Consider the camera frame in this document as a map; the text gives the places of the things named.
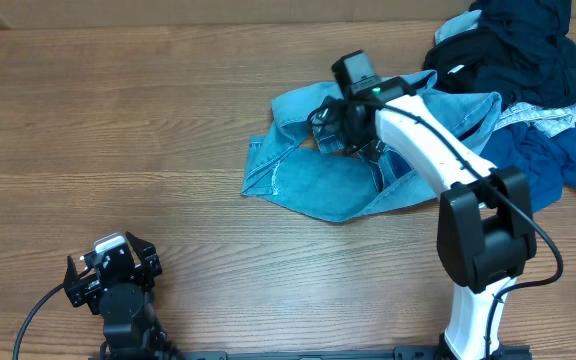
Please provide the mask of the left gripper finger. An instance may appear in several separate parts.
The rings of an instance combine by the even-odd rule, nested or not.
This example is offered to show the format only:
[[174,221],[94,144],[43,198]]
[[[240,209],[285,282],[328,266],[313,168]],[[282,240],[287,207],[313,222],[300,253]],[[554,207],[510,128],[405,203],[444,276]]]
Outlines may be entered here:
[[63,288],[65,290],[72,290],[78,287],[80,275],[77,272],[75,262],[71,256],[66,259],[66,273],[63,280]]
[[155,246],[148,241],[138,238],[130,232],[126,232],[125,236],[132,246],[133,251],[139,259],[140,263],[149,269],[153,269],[153,267],[156,265]]

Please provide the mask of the light blue denim jeans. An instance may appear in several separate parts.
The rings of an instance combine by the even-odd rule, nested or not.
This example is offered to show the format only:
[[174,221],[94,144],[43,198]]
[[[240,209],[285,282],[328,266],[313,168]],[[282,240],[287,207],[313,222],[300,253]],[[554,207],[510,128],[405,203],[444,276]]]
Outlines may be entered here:
[[[450,94],[436,89],[433,70],[405,76],[432,115],[475,153],[480,153],[501,118],[500,94]],[[372,161],[341,155],[331,130],[312,130],[308,115],[325,98],[338,98],[333,82],[289,91],[271,102],[273,122],[253,136],[242,194],[260,197],[329,222],[392,211],[434,198],[427,182],[391,147]]]

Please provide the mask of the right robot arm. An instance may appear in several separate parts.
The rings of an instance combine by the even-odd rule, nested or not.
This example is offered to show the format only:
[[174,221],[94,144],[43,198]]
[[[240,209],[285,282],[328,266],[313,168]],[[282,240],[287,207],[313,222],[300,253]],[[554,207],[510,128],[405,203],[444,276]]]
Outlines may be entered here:
[[529,346],[498,339],[505,297],[537,250],[525,176],[498,169],[430,112],[419,84],[377,75],[355,51],[331,67],[341,97],[309,120],[337,132],[348,152],[392,147],[439,200],[437,252],[454,283],[449,323],[435,345],[402,345],[395,359],[529,359]]

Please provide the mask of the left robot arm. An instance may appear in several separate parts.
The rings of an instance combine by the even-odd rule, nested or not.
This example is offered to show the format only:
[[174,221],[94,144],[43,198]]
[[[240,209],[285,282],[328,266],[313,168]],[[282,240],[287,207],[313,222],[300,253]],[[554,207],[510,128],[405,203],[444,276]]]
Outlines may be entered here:
[[101,359],[178,360],[181,351],[169,340],[152,303],[162,266],[155,246],[130,232],[98,239],[83,256],[78,273],[67,258],[63,290],[74,307],[86,305],[103,318]]

